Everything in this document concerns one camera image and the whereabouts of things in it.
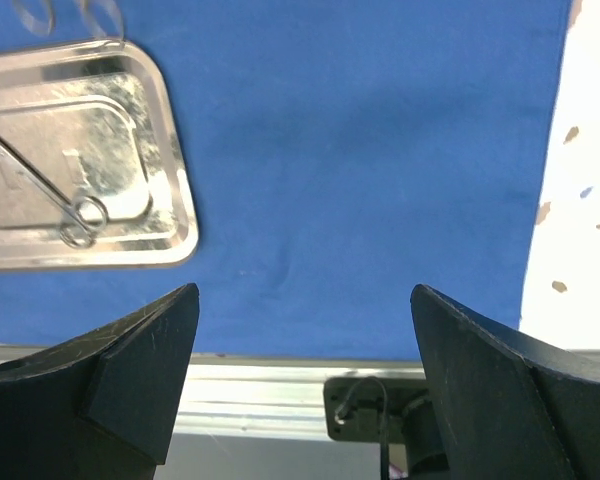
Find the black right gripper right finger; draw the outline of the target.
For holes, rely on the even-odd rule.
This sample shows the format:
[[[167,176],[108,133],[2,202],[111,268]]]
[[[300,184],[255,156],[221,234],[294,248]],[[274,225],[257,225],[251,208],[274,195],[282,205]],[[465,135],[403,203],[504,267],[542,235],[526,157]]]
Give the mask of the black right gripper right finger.
[[[411,312],[451,478],[600,479],[600,361],[426,285]]]

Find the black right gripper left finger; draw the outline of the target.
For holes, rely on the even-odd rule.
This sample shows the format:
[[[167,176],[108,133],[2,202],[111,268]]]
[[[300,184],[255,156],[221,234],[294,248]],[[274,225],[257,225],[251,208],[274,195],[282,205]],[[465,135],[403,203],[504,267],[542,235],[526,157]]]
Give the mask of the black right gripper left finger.
[[[0,479],[151,479],[165,463],[199,319],[183,285],[0,364]]]

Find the steel instrument tray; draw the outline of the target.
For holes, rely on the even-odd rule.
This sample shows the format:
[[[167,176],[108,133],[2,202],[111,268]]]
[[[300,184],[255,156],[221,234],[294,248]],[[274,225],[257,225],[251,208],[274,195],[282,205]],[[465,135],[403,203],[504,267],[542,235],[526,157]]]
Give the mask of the steel instrument tray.
[[[91,40],[0,53],[0,136],[66,196],[101,200],[96,244],[0,162],[0,271],[177,265],[199,229],[163,76],[138,46]]]

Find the blue cloth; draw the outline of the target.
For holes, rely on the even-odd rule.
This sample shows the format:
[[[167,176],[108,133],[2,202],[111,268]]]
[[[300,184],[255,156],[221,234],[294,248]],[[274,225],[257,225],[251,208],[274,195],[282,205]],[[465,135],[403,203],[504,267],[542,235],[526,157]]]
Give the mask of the blue cloth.
[[[200,240],[167,269],[0,273],[0,343],[187,283],[198,352],[415,360],[429,284],[509,326],[567,1],[123,1],[160,66]]]

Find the steel surgical scissors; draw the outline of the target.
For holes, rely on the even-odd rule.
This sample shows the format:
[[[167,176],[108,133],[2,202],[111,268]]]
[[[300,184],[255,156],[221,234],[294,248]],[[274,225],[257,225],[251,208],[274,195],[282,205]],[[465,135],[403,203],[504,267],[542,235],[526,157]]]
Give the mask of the steel surgical scissors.
[[[105,45],[122,47],[126,43],[125,19],[117,1],[8,1],[8,4],[24,29],[37,37],[77,30]]]

